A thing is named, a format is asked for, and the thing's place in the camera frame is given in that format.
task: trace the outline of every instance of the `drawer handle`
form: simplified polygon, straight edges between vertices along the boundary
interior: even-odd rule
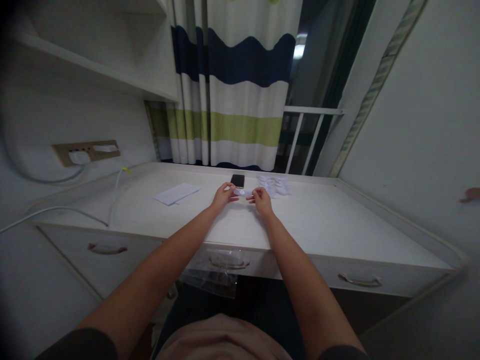
[[[97,247],[96,244],[88,243],[88,250],[99,255],[116,255],[126,252],[128,249],[126,247],[119,247],[117,250],[107,250],[102,247]]]
[[[221,264],[214,261],[211,256],[208,258],[208,260],[210,261],[210,264],[212,264],[213,266],[220,269],[225,269],[225,270],[241,270],[241,269],[245,269],[248,265],[250,265],[250,261],[242,261],[241,264],[238,264],[238,265]]]
[[[379,288],[384,285],[380,277],[376,277],[372,281],[350,280],[345,274],[338,274],[338,278],[346,283],[361,286],[363,288]]]

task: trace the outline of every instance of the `hand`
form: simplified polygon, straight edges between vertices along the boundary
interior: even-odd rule
[[[270,195],[263,187],[257,187],[251,192],[252,196],[247,197],[247,200],[250,200],[250,204],[255,204],[256,210],[263,218],[274,216],[274,211],[272,209],[272,202],[270,201]]]
[[[233,203],[234,201],[238,201],[239,196],[234,194],[235,189],[235,185],[233,185],[231,182],[224,182],[216,191],[210,208],[214,209],[218,214],[220,214],[225,205],[228,203]]]

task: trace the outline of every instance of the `window railing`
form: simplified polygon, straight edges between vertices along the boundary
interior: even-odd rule
[[[308,149],[308,155],[305,160],[305,164],[303,165],[303,170],[301,172],[302,175],[305,175],[307,172],[307,168],[309,166],[310,158],[312,157],[312,152],[314,151],[315,142],[317,141],[317,137],[319,135],[320,126],[322,126],[322,122],[324,121],[325,115],[334,115],[334,116],[343,116],[345,114],[344,109],[333,109],[333,108],[325,108],[325,107],[306,107],[306,106],[285,106],[284,113],[294,113],[300,114],[298,118],[298,122],[295,128],[295,135],[293,136],[293,143],[291,144],[290,154],[288,156],[288,163],[286,165],[285,174],[288,174],[290,171],[290,165],[292,165],[292,159],[294,157],[295,146],[297,145],[297,140],[299,138],[300,128],[302,127],[302,121],[304,119],[304,114],[319,114],[320,117],[318,118],[318,122],[316,123],[315,132],[313,133],[313,139],[311,140],[310,147]]]

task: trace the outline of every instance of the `shirt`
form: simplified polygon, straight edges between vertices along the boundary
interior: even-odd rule
[[[70,332],[37,357],[38,360],[116,360],[115,344],[96,329]],[[291,360],[284,348],[256,326],[223,314],[186,325],[165,342],[156,360],[252,359]],[[324,351],[319,360],[368,360],[359,349],[340,345]]]

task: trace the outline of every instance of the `white desk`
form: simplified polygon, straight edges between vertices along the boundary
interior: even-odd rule
[[[246,189],[257,186],[259,175],[255,171],[157,162],[132,170],[133,175],[125,175],[120,181],[108,228],[62,210],[35,220],[77,268],[91,269],[92,259],[98,264],[116,259],[137,265],[158,246],[159,240],[171,236],[207,207],[217,188],[229,181],[233,173],[245,174]],[[330,286],[413,297],[456,271],[455,260],[452,260],[456,254],[447,245],[341,181],[298,175],[286,177],[292,195],[277,195],[272,199],[273,210]],[[153,199],[154,195],[180,183],[200,186],[201,190],[181,204],[171,206]],[[111,175],[51,198],[48,205],[68,204],[108,221],[115,198],[114,184],[115,175]],[[129,247],[129,251],[106,256],[94,254],[88,251],[87,243],[95,241]],[[200,251],[192,262],[193,267],[208,263],[211,251],[237,249],[243,251],[249,265],[231,272],[281,278],[265,226],[255,206],[245,198],[227,205],[213,224],[203,248],[207,255]],[[380,279],[382,286],[350,284],[339,279],[339,274],[369,282]]]

